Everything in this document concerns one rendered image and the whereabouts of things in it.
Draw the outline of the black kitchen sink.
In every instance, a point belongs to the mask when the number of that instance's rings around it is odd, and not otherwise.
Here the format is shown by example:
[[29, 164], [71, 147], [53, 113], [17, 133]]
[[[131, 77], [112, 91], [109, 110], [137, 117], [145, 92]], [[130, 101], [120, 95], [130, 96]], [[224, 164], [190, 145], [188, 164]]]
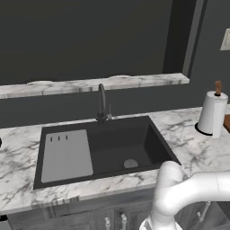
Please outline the black kitchen sink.
[[33, 188], [158, 169], [178, 159], [148, 116], [44, 127]]

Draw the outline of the white paper towel roll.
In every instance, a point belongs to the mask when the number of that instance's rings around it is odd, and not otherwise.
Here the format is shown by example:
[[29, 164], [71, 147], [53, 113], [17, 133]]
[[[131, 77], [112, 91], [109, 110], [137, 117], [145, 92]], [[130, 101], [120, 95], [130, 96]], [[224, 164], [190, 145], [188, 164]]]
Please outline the white paper towel roll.
[[206, 93], [199, 121], [195, 125], [196, 130], [214, 139], [220, 138], [224, 118], [226, 115], [226, 105], [228, 96], [221, 92], [222, 82], [215, 82], [215, 90]]

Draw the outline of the dark grey sink tap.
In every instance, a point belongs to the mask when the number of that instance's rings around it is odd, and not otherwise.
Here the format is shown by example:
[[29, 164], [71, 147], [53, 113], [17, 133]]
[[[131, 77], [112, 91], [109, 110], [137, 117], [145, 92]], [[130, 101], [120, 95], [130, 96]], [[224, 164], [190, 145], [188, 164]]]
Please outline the dark grey sink tap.
[[99, 124], [103, 124], [105, 120], [112, 119], [111, 111], [106, 107], [106, 95], [103, 84], [98, 85], [98, 102], [99, 111], [97, 112], [96, 120]]

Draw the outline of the brown wooden cutting board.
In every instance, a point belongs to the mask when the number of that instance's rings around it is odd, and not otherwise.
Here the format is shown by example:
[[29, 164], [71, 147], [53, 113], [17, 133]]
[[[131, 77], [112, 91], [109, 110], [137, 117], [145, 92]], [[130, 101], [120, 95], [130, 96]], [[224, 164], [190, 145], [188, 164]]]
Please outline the brown wooden cutting board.
[[230, 133], [230, 114], [225, 115], [224, 127]]

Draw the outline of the dark grey cupboard door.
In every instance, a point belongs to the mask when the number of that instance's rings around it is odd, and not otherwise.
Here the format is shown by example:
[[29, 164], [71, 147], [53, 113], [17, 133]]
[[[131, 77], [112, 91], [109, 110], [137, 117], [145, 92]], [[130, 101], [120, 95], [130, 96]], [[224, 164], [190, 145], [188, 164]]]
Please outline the dark grey cupboard door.
[[126, 230], [139, 230], [142, 222], [149, 216], [151, 209], [151, 199], [131, 202], [116, 207], [114, 211], [114, 230], [122, 229], [122, 214], [127, 218]]
[[19, 216], [22, 230], [106, 230], [106, 218], [113, 222], [113, 211], [100, 209], [53, 217], [41, 209], [24, 212]]

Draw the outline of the beige wall socket plate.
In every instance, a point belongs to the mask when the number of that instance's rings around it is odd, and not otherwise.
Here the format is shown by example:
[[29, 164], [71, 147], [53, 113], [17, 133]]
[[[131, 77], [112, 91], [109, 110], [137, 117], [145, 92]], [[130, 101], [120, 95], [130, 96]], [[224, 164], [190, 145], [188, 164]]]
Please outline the beige wall socket plate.
[[221, 50], [230, 50], [230, 29], [226, 29], [223, 42], [221, 45]]

